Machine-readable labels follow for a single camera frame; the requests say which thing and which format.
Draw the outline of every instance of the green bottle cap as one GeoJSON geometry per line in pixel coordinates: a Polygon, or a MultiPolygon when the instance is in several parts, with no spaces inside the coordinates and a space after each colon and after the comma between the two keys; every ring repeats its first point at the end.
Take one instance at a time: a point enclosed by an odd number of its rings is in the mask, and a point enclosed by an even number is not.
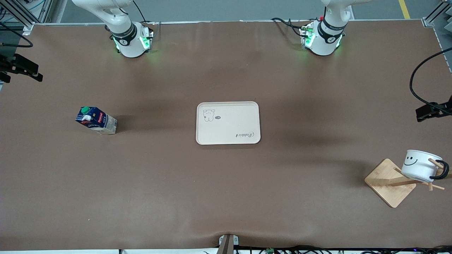
{"type": "Polygon", "coordinates": [[[81,111],[82,111],[82,114],[86,114],[89,112],[89,107],[83,107],[81,111]]]}

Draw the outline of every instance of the black mug handle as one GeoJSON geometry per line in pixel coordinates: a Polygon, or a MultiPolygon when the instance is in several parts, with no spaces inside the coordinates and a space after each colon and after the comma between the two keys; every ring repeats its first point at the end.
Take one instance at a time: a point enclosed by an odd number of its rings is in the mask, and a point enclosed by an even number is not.
{"type": "Polygon", "coordinates": [[[439,180],[439,179],[445,178],[447,176],[447,174],[449,173],[449,164],[447,164],[447,162],[442,161],[442,160],[435,160],[435,161],[438,163],[441,163],[444,166],[443,173],[439,176],[430,176],[430,179],[439,180]]]}

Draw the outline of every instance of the wooden base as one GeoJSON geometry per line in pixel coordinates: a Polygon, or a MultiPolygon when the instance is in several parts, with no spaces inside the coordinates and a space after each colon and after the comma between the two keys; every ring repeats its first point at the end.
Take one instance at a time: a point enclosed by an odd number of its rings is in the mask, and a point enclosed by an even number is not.
{"type": "Polygon", "coordinates": [[[394,162],[384,159],[364,180],[392,208],[396,208],[416,187],[415,183],[402,186],[387,185],[389,179],[403,176],[399,172],[400,169],[394,162]]]}

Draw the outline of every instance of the white tray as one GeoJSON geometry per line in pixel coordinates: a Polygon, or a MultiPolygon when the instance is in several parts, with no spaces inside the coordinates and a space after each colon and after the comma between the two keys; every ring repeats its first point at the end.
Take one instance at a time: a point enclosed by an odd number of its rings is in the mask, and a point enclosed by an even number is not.
{"type": "Polygon", "coordinates": [[[256,102],[203,102],[198,105],[196,113],[198,144],[256,144],[259,140],[259,106],[256,102]]]}

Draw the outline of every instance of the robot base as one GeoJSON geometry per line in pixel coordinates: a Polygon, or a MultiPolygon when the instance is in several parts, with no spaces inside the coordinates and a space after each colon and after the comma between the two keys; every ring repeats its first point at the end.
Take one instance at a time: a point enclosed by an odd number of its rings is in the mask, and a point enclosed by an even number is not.
{"type": "Polygon", "coordinates": [[[133,22],[133,24],[137,27],[137,35],[130,41],[128,46],[121,45],[116,39],[113,39],[118,52],[130,58],[139,57],[145,52],[150,52],[152,38],[154,37],[154,32],[150,32],[149,27],[145,27],[139,22],[133,22]]]}
{"type": "Polygon", "coordinates": [[[305,30],[300,29],[301,35],[306,35],[307,38],[301,38],[301,44],[305,49],[310,49],[314,54],[319,56],[327,56],[339,47],[342,35],[337,39],[336,43],[326,43],[317,31],[319,21],[316,20],[305,26],[305,30]]]}

